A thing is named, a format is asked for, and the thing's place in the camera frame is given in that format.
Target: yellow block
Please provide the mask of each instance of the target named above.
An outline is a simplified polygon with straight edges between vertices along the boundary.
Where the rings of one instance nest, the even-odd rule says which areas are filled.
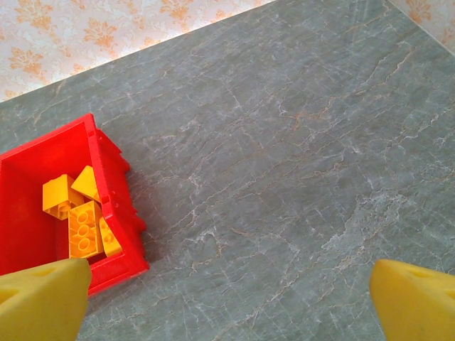
[[[84,197],[73,190],[74,180],[66,174],[43,185],[43,211],[64,220],[68,211],[84,203]]]
[[[370,293],[388,341],[455,340],[455,276],[381,259]]]
[[[82,193],[89,199],[100,202],[100,195],[98,194],[95,173],[93,172],[92,166],[85,166],[71,188],[79,193]]]
[[[117,238],[112,233],[109,225],[107,225],[104,218],[100,219],[100,230],[102,245],[105,248],[106,256],[110,257],[118,254],[122,250],[122,247],[120,246],[120,243],[117,241]]]
[[[75,340],[91,276],[86,259],[0,276],[0,340]]]
[[[70,258],[88,258],[103,252],[99,221],[100,206],[95,201],[86,202],[70,210],[68,239]]]

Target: red plastic container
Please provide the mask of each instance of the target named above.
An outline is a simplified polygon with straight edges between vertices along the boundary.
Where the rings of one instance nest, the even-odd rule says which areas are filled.
[[[43,184],[93,167],[102,213],[122,252],[89,259],[98,293],[147,269],[121,151],[96,127],[92,114],[0,156],[0,275],[68,258],[68,222],[42,211]]]

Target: wallpaper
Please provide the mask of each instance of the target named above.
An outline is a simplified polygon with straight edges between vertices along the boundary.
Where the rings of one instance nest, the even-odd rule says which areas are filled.
[[[396,7],[455,54],[455,0],[391,0]]]
[[[0,0],[0,102],[272,0]]]

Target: wall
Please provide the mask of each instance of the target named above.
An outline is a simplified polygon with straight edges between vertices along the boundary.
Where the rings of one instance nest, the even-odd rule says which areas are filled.
[[[391,0],[396,7],[455,54],[455,0]]]
[[[272,0],[0,0],[0,102]]]

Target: gray marble floor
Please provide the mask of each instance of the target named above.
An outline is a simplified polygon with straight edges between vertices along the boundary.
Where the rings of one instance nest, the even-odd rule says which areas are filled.
[[[0,152],[85,112],[151,270],[80,340],[384,340],[376,259],[455,273],[455,59],[386,1],[278,0],[0,104]]]

